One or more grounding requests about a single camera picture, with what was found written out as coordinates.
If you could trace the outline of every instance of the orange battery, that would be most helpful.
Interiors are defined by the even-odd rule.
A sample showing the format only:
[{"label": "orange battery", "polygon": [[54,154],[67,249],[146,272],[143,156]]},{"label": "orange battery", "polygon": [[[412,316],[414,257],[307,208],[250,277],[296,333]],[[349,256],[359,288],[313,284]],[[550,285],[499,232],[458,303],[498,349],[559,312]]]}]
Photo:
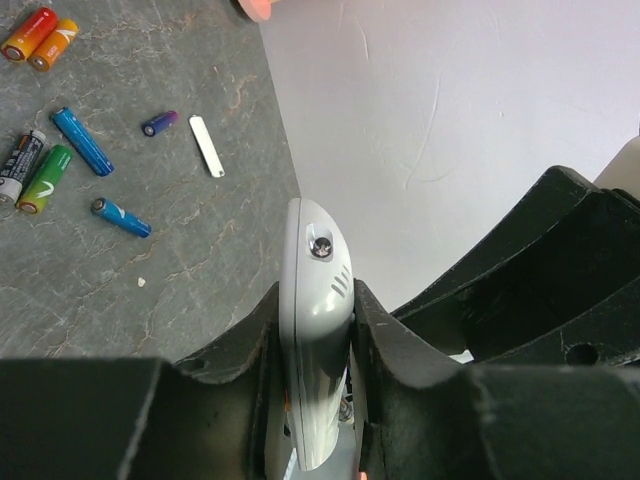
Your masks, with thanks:
[{"label": "orange battery", "polygon": [[58,23],[56,29],[49,34],[44,42],[40,44],[36,51],[29,57],[29,63],[36,70],[46,72],[56,62],[58,57],[71,44],[76,34],[78,26],[73,20],[63,18]]},{"label": "orange battery", "polygon": [[14,62],[24,62],[53,32],[57,24],[58,17],[53,10],[47,7],[39,8],[2,44],[3,55]]}]

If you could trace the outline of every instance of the gray marble surface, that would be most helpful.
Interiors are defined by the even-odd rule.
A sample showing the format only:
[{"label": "gray marble surface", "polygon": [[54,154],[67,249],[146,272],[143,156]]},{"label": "gray marble surface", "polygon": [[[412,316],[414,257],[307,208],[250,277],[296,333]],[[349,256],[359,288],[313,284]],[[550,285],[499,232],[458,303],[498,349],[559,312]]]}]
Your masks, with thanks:
[{"label": "gray marble surface", "polygon": [[[0,36],[37,2],[0,0]],[[155,355],[175,360],[244,317],[277,279],[286,204],[298,195],[258,27],[229,0],[54,0],[81,34],[48,73],[0,60],[0,153],[69,106],[116,169],[75,155],[44,212],[0,211],[0,356]],[[181,119],[155,138],[140,124]],[[226,171],[207,172],[199,114]],[[93,216],[115,201],[140,239]]]}]

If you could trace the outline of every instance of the blue battery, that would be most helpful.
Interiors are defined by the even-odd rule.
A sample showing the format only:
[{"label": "blue battery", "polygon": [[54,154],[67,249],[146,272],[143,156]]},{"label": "blue battery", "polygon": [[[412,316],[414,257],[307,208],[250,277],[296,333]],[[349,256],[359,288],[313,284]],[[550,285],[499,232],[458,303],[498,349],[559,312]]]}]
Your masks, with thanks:
[{"label": "blue battery", "polygon": [[147,137],[155,137],[158,133],[166,130],[171,125],[178,121],[178,114],[173,110],[169,110],[168,112],[163,113],[162,115],[158,115],[157,117],[153,117],[148,122],[142,124],[142,132]]},{"label": "blue battery", "polygon": [[146,238],[151,234],[151,225],[143,222],[133,213],[123,210],[106,198],[98,198],[95,200],[91,204],[91,211],[99,217],[139,237]]},{"label": "blue battery", "polygon": [[106,177],[113,172],[115,167],[69,108],[54,113],[51,119],[96,175]]}]

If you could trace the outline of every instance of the white wall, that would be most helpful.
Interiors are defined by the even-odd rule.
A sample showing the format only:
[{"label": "white wall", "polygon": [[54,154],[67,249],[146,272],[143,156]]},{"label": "white wall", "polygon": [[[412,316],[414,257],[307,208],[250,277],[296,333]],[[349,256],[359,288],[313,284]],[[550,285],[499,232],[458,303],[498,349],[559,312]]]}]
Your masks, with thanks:
[{"label": "white wall", "polygon": [[637,0],[284,0],[262,33],[302,194],[387,308],[638,131]]}]

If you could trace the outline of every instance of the white plastic strip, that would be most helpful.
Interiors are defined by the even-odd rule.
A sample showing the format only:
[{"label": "white plastic strip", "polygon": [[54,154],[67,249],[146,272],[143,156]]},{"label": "white plastic strip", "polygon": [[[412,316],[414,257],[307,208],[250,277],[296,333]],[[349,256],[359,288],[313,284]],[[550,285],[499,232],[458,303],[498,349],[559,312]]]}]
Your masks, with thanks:
[{"label": "white plastic strip", "polygon": [[216,178],[224,177],[224,169],[218,158],[216,147],[213,145],[213,141],[211,141],[209,130],[207,130],[207,126],[204,124],[202,117],[192,115],[189,118],[189,125],[191,125],[191,130],[196,137],[196,142],[198,142],[198,146],[200,147],[207,167],[209,167],[211,175]]}]

